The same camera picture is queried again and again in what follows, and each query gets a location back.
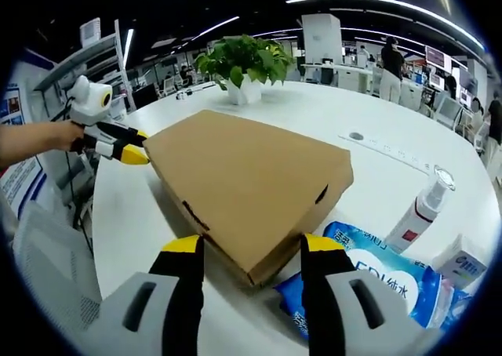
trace white table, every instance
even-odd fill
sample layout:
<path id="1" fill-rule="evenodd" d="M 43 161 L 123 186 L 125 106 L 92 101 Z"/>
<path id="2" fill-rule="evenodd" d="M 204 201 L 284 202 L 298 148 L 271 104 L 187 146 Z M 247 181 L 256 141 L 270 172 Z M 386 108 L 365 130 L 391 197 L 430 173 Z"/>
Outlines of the white table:
<path id="1" fill-rule="evenodd" d="M 344 64 L 302 64 L 304 67 L 309 68 L 331 68 L 332 70 L 347 70 L 357 72 L 358 74 L 373 75 L 371 70 L 356 66 L 346 66 Z"/>
<path id="2" fill-rule="evenodd" d="M 344 64 L 303 64 L 306 68 L 329 68 L 338 72 L 338 87 L 367 93 L 373 71 Z"/>
<path id="3" fill-rule="evenodd" d="M 496 248 L 500 214 L 481 160 L 466 140 L 421 114 L 360 93 L 286 82 L 267 86 L 259 103 L 244 107 L 230 105 L 218 87 L 186 100 L 168 96 L 130 114 L 128 122 L 152 135 L 205 108 L 351 150 L 354 184 L 318 234 L 327 223 L 340 220 L 382 238 L 427 182 L 423 173 L 339 137 L 356 131 L 439 164 L 455 178 L 457 190 L 429 230 L 406 251 L 407 256 L 430 263 L 461 231 L 475 238 L 489 256 Z M 190 233 L 150 165 L 101 160 L 94 191 L 93 243 L 103 298 L 135 272 L 148 271 L 165 243 Z M 276 293 L 263 289 L 253 294 L 238 288 L 217 256 L 208 248 L 206 254 L 201 354 L 307 355 L 306 343 L 279 312 Z M 296 256 L 277 281 L 299 269 Z"/>

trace green leaves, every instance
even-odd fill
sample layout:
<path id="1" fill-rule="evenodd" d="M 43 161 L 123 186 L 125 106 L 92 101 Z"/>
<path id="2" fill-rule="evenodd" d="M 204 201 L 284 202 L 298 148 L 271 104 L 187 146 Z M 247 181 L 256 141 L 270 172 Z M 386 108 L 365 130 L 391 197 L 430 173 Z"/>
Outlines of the green leaves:
<path id="1" fill-rule="evenodd" d="M 242 74 L 242 67 L 233 66 L 230 70 L 230 80 L 235 84 L 237 88 L 241 88 L 242 81 L 244 80 L 244 75 Z"/>
<path id="2" fill-rule="evenodd" d="M 265 82 L 267 81 L 266 71 L 260 71 L 257 68 L 248 68 L 246 72 L 249 75 L 249 79 L 251 79 L 251 82 L 258 80 L 259 82 L 265 84 Z"/>
<path id="3" fill-rule="evenodd" d="M 264 62 L 265 68 L 271 68 L 274 66 L 274 56 L 272 55 L 270 50 L 258 50 L 258 55 Z"/>
<path id="4" fill-rule="evenodd" d="M 241 88 L 244 74 L 251 81 L 265 83 L 284 82 L 288 66 L 293 58 L 284 52 L 282 45 L 271 40 L 243 35 L 238 38 L 222 38 L 209 54 L 201 54 L 195 66 L 203 74 L 211 74 L 213 80 L 226 89 L 221 79 L 230 80 Z"/>

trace tissue package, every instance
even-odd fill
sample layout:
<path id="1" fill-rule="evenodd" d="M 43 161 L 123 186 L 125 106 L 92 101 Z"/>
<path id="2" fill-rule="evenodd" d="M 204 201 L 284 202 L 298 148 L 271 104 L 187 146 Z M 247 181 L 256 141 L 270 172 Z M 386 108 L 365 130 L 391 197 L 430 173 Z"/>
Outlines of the tissue package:
<path id="1" fill-rule="evenodd" d="M 357 227 L 334 222 L 326 227 L 324 236 L 344 246 L 356 269 L 368 270 L 401 295 L 409 316 L 424 328 L 448 331 L 471 300 L 470 295 L 454 289 L 429 266 L 400 256 L 378 237 Z M 282 309 L 308 337 L 300 273 L 275 288 L 282 294 Z"/>

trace chair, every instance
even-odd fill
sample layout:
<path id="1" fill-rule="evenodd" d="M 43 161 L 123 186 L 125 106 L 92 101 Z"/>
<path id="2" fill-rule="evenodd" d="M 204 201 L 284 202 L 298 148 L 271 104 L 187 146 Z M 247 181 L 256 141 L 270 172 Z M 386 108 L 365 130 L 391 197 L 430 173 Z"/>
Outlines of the chair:
<path id="1" fill-rule="evenodd" d="M 321 84 L 331 85 L 333 83 L 333 69 L 321 68 Z"/>
<path id="2" fill-rule="evenodd" d="M 177 87 L 184 87 L 188 84 L 188 79 L 183 79 L 183 78 L 181 78 L 180 74 L 176 74 L 176 75 L 174 75 L 174 84 Z"/>
<path id="3" fill-rule="evenodd" d="M 422 101 L 422 90 L 418 85 L 413 83 L 402 83 L 401 84 L 401 96 L 399 97 L 399 105 L 407 107 L 412 111 L 418 111 L 420 109 L 420 103 Z"/>
<path id="4" fill-rule="evenodd" d="M 174 78 L 164 79 L 164 89 L 159 91 L 160 97 L 166 97 L 175 92 L 176 87 L 174 86 Z"/>
<path id="5" fill-rule="evenodd" d="M 470 142 L 472 142 L 472 145 L 475 147 L 476 151 L 480 152 L 484 150 L 485 142 L 488 138 L 488 133 L 489 123 L 487 121 L 484 121 L 478 132 L 472 137 L 472 140 L 469 140 Z"/>
<path id="6" fill-rule="evenodd" d="M 47 318 L 75 346 L 96 320 L 101 295 L 85 238 L 29 202 L 13 241 L 14 260 Z"/>
<path id="7" fill-rule="evenodd" d="M 443 96 L 434 113 L 433 119 L 448 129 L 454 130 L 462 108 L 459 102 L 449 96 Z"/>

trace computer monitor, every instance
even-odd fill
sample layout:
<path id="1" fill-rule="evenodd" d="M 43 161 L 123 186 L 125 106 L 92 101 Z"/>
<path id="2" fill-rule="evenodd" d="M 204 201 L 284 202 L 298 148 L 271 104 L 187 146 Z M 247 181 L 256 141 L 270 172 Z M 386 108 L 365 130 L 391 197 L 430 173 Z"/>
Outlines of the computer monitor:
<path id="1" fill-rule="evenodd" d="M 429 84 L 440 91 L 445 90 L 445 79 L 441 78 L 439 75 L 431 74 Z"/>
<path id="2" fill-rule="evenodd" d="M 478 79 L 476 79 L 469 71 L 460 67 L 459 85 L 465 88 L 472 96 L 478 95 Z"/>
<path id="3" fill-rule="evenodd" d="M 449 96 L 444 96 L 435 111 L 434 119 L 449 129 L 453 129 L 461 110 L 462 106 L 459 103 Z"/>
<path id="4" fill-rule="evenodd" d="M 452 57 L 430 46 L 425 47 L 425 60 L 427 64 L 440 68 L 448 74 L 452 73 Z"/>
<path id="5" fill-rule="evenodd" d="M 460 92 L 458 101 L 468 109 L 471 109 L 472 96 L 465 89 Z"/>

